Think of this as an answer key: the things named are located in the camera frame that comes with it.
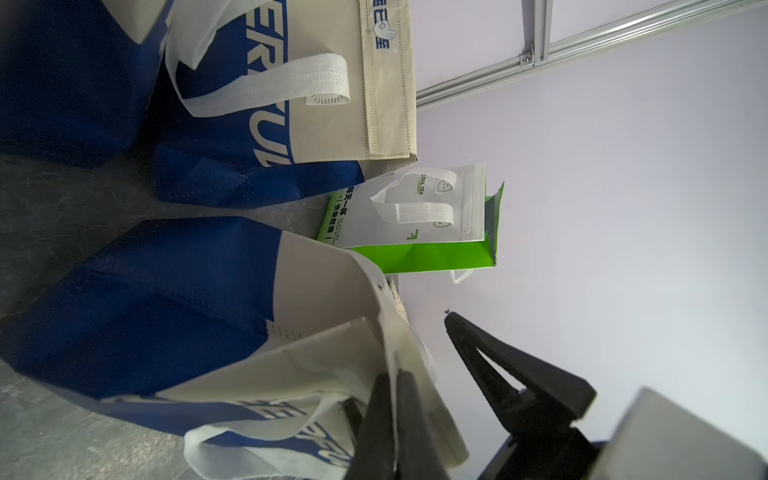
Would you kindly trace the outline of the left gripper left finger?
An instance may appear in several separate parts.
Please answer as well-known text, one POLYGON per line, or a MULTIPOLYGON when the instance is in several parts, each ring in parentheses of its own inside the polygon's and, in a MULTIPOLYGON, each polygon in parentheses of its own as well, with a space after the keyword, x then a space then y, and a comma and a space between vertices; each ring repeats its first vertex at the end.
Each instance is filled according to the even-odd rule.
POLYGON ((394 480, 395 438, 389 376, 382 374, 376 378, 365 414, 351 399, 343 403, 343 411, 355 440, 354 457, 345 479, 394 480))

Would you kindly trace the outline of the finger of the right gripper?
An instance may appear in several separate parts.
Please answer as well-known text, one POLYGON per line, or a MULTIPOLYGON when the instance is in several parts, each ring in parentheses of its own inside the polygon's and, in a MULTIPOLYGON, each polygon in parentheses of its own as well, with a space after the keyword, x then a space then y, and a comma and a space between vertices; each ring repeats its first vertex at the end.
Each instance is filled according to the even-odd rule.
POLYGON ((596 397, 583 378, 503 343, 456 312, 447 334, 497 419, 512 435, 564 435, 596 397))

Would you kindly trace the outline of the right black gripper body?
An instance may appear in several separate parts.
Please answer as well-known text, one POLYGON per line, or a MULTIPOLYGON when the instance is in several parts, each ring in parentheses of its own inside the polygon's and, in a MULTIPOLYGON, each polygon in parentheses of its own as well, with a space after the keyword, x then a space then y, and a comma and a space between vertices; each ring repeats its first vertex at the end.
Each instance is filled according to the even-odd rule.
POLYGON ((585 479, 605 446, 605 441, 590 442, 576 428, 558 438, 510 436, 479 479, 585 479))

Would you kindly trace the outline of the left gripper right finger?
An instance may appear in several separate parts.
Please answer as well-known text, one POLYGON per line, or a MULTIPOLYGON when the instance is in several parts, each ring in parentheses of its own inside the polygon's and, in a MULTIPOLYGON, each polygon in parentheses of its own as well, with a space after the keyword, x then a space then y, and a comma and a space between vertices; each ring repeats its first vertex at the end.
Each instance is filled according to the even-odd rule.
POLYGON ((415 376, 400 370, 396 381, 397 463, 401 480, 448 480, 434 445, 415 376))

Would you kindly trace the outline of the blue beige tote bag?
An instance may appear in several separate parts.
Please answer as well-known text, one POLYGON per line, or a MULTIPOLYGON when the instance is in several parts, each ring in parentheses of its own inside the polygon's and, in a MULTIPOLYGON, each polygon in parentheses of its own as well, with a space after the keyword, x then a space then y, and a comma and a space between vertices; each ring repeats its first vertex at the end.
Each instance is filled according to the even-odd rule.
POLYGON ((467 447, 430 355, 362 255, 242 217, 144 221, 11 321, 17 373, 105 416, 182 437, 206 479, 341 479, 343 411, 416 379, 444 469, 467 447))

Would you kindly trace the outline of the green white takeout bag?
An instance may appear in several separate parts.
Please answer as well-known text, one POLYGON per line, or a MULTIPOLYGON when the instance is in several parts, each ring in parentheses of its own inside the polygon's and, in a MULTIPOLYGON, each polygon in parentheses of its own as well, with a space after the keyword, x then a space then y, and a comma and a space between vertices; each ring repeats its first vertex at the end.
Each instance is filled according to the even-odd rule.
POLYGON ((486 167, 406 167, 333 192, 317 240, 353 250, 383 273, 447 272, 460 283, 497 264, 503 193, 486 167))

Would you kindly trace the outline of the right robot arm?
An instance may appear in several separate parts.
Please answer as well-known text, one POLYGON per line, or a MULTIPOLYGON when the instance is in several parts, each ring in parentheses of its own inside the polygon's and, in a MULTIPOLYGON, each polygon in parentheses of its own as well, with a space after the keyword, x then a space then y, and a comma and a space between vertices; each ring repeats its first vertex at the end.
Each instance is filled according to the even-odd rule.
POLYGON ((456 312, 447 334, 509 437, 484 479, 764 479, 758 452, 649 388, 611 439, 574 427, 595 389, 583 378, 503 343, 456 312))

